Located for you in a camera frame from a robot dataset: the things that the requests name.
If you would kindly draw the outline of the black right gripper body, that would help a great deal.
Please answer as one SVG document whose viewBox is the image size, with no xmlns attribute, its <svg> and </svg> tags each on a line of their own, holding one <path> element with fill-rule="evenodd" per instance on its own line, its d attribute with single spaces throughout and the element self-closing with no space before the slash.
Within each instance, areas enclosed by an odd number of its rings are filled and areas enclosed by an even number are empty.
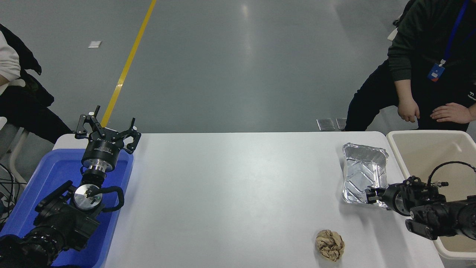
<svg viewBox="0 0 476 268">
<path fill-rule="evenodd" d="M 400 194 L 401 184 L 389 184 L 382 195 L 382 201 L 386 204 L 388 210 L 392 210 L 401 215 L 397 206 L 397 196 Z"/>
</svg>

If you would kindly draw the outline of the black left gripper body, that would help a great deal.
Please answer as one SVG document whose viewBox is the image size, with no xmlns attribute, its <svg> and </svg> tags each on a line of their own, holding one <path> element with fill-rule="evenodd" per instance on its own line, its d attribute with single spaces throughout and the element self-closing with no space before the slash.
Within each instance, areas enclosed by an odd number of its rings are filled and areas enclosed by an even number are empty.
<svg viewBox="0 0 476 268">
<path fill-rule="evenodd" d="M 122 148 L 124 148 L 124 141 L 118 136 L 116 130 L 106 128 L 105 136 L 99 132 L 92 132 L 81 160 L 82 165 L 90 167 L 94 163 L 102 162 L 106 167 L 115 167 Z"/>
</svg>

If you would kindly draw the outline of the person's right hand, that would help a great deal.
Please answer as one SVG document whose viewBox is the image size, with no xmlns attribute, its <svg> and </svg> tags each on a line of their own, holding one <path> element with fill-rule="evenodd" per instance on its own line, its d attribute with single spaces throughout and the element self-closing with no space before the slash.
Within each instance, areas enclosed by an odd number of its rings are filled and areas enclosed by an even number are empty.
<svg viewBox="0 0 476 268">
<path fill-rule="evenodd" d="M 398 115 L 405 122 L 415 123 L 420 118 L 418 104 L 412 97 L 398 100 Z"/>
</svg>

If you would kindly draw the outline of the person's left hand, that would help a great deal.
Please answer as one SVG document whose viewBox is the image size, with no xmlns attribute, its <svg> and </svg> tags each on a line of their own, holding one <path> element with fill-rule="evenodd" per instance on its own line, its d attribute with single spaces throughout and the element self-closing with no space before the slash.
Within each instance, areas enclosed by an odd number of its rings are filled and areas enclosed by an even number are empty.
<svg viewBox="0 0 476 268">
<path fill-rule="evenodd" d="M 437 122 L 467 124 L 476 120 L 476 104 L 465 107 L 451 102 L 434 109 L 430 117 Z"/>
</svg>

